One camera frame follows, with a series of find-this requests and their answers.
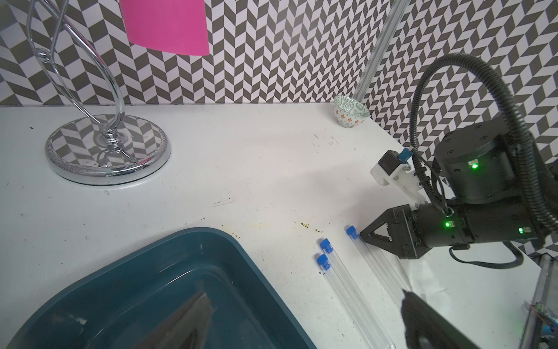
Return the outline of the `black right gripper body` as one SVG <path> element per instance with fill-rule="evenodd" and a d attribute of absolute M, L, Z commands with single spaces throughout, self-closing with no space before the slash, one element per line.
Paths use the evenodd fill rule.
<path fill-rule="evenodd" d="M 391 253 L 403 260 L 418 260 L 435 247 L 465 246 L 473 243 L 462 205 L 451 206 L 447 216 L 432 204 L 416 211 L 408 205 L 389 211 Z"/>

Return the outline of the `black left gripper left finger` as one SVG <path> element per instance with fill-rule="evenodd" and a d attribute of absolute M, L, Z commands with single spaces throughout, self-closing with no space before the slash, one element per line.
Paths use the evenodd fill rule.
<path fill-rule="evenodd" d="M 214 308 L 199 292 L 160 323 L 135 348 L 204 348 Z"/>

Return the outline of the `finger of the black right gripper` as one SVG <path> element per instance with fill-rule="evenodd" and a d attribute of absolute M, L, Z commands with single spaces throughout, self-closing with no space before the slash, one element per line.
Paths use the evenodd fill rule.
<path fill-rule="evenodd" d="M 372 223 L 360 232 L 360 238 L 371 246 L 384 251 L 395 251 L 396 244 L 392 241 L 390 226 L 395 222 L 393 209 L 387 209 Z"/>

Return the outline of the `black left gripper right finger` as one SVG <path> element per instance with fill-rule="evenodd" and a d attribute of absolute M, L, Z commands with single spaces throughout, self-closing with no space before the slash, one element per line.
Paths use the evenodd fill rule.
<path fill-rule="evenodd" d="M 478 348 L 418 295 L 403 293 L 401 315 L 407 348 Z"/>

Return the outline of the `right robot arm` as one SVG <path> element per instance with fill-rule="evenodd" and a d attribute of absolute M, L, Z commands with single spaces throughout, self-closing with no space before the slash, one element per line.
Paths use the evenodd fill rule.
<path fill-rule="evenodd" d="M 435 247 L 544 242 L 552 232 L 527 206 L 511 141 L 501 117 L 457 129 L 436 147 L 433 178 L 425 181 L 411 168 L 410 149 L 387 151 L 371 174 L 395 186 L 406 203 L 387 209 L 360 238 L 401 260 Z"/>

